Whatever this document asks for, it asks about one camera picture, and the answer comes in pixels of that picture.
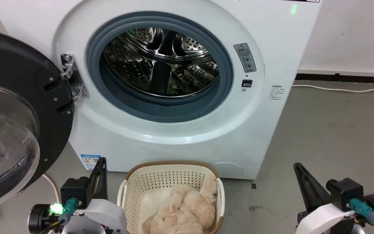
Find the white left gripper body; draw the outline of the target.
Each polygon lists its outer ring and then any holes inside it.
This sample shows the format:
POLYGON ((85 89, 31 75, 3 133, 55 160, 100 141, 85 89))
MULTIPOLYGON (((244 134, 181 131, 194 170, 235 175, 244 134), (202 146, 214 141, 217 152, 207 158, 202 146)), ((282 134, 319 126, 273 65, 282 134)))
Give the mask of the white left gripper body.
POLYGON ((124 210, 104 199, 92 199, 86 209, 77 209, 62 234, 127 234, 124 210))

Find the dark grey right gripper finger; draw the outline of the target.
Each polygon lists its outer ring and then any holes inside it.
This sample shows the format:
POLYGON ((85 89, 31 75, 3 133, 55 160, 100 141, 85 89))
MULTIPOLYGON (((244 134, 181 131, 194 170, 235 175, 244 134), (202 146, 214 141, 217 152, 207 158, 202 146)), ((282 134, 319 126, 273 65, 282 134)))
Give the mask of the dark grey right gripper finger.
POLYGON ((307 212, 330 203, 328 191, 301 163, 294 163, 293 168, 307 212))

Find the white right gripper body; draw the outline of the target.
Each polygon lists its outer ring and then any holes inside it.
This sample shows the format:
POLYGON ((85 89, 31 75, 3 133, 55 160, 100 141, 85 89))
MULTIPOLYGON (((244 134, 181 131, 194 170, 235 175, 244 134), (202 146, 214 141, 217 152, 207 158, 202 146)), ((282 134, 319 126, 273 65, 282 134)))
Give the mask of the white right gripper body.
POLYGON ((320 206, 300 221, 296 234, 322 234, 345 216, 351 216, 354 213, 351 209, 343 212, 332 203, 320 206))

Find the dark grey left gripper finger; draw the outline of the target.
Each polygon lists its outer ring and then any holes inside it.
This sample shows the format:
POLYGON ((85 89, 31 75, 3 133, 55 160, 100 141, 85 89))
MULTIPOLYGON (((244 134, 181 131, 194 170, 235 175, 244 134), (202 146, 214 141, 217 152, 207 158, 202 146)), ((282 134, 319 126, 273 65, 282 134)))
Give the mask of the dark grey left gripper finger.
POLYGON ((106 158, 101 157, 89 177, 89 200, 108 199, 107 172, 106 158))

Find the white front-load washing machine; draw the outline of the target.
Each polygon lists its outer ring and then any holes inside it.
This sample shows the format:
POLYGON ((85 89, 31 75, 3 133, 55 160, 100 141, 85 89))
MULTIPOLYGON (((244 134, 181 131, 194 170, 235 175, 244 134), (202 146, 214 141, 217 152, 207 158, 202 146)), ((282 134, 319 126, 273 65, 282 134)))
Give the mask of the white front-load washing machine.
POLYGON ((68 142, 82 164, 81 154, 105 157, 108 170, 116 172, 147 162, 197 161, 221 177, 253 180, 321 6, 320 0, 0 0, 0 21, 5 35, 36 49, 61 72, 61 55, 74 55, 87 98, 73 101, 68 142), (188 122, 158 123, 116 108, 99 93, 86 62, 92 35, 115 17, 144 11, 192 20, 226 48, 233 85, 214 111, 188 122), (242 43, 256 72, 244 72, 233 47, 242 43), (253 80, 251 88, 241 87, 244 79, 253 80))

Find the blue energy label sticker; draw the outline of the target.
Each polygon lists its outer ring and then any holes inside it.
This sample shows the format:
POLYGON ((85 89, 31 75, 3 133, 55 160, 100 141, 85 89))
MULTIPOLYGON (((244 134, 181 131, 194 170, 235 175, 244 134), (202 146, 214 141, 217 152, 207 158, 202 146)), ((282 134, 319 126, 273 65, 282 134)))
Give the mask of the blue energy label sticker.
POLYGON ((100 155, 90 155, 90 154, 81 154, 81 158, 83 160, 83 164, 86 166, 88 170, 93 170, 97 161, 101 158, 100 155))

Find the cream perforated laundry basket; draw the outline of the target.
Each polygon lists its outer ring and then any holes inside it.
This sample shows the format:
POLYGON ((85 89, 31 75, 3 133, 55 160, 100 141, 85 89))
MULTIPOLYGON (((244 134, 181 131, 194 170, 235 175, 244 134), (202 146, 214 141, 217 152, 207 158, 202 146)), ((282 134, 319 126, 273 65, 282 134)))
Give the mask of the cream perforated laundry basket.
POLYGON ((225 211, 224 185, 210 165, 194 161, 142 163, 131 169, 120 184, 117 205, 124 209, 128 234, 144 234, 142 223, 158 212, 176 185, 200 189, 206 177, 217 179, 216 219, 203 234, 217 234, 225 211))

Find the grey rubber door gasket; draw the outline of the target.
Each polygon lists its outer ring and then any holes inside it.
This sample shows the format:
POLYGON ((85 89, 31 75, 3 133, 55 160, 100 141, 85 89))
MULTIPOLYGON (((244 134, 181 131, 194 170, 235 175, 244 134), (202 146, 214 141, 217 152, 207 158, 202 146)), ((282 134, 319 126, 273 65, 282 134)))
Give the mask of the grey rubber door gasket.
POLYGON ((86 62, 92 82, 110 104, 137 118, 158 123, 188 122, 209 114, 227 98, 234 81, 233 64, 221 41, 202 25, 166 12, 131 12, 108 21, 92 35, 86 62), (111 70, 103 50, 113 38, 135 28, 163 28, 197 40, 217 62, 219 79, 206 91, 181 99, 153 97, 127 86, 111 70))

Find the beige plush teddy bear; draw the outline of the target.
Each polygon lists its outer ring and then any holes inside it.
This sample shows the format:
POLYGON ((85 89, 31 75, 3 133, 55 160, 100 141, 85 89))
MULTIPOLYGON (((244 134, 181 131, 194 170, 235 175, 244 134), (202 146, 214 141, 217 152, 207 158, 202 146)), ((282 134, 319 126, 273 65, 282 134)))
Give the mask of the beige plush teddy bear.
POLYGON ((142 224, 144 234, 203 234, 216 220, 217 178, 205 177, 202 187, 175 186, 156 214, 142 224))

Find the metal door hinge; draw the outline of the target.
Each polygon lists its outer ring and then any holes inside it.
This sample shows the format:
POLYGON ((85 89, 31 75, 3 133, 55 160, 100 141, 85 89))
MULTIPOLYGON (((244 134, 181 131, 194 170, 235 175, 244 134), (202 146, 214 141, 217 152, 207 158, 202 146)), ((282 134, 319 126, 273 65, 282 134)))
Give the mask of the metal door hinge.
POLYGON ((60 73, 60 76, 63 80, 67 81, 71 89, 72 100, 78 102, 83 98, 87 98, 87 88, 85 87, 74 55, 62 54, 61 63, 64 71, 60 73))

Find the black baseboard strip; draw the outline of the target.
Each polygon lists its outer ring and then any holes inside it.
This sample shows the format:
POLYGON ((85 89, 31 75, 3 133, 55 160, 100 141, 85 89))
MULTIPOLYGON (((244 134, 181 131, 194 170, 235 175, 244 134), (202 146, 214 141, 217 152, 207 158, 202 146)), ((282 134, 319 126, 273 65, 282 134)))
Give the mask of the black baseboard strip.
POLYGON ((335 74, 305 74, 298 73, 295 80, 301 81, 327 81, 327 82, 346 82, 346 83, 371 83, 374 84, 374 76, 353 76, 335 74))

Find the steel washer drum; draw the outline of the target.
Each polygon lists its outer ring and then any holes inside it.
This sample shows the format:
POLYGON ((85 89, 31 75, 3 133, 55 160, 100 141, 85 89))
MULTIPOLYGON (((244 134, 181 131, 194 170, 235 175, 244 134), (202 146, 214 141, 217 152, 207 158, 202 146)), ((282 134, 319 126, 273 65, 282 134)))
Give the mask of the steel washer drum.
POLYGON ((192 37, 163 28, 135 28, 103 50, 127 86, 158 98, 181 99, 206 91, 220 77, 213 56, 192 37))

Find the grey warning sticker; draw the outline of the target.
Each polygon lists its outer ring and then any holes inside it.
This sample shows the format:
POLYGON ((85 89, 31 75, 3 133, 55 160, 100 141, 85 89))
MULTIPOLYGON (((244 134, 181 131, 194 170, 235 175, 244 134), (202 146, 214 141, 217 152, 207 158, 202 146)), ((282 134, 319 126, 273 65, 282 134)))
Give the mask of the grey warning sticker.
POLYGON ((233 46, 245 73, 256 72, 257 68, 251 50, 247 43, 236 44, 233 46))

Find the black round washer door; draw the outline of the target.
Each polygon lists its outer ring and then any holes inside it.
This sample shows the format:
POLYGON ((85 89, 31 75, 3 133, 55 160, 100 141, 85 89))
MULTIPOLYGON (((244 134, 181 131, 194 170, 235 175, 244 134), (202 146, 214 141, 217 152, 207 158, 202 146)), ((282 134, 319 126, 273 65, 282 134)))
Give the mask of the black round washer door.
POLYGON ((0 204, 25 190, 64 150, 74 120, 61 70, 0 33, 0 204))

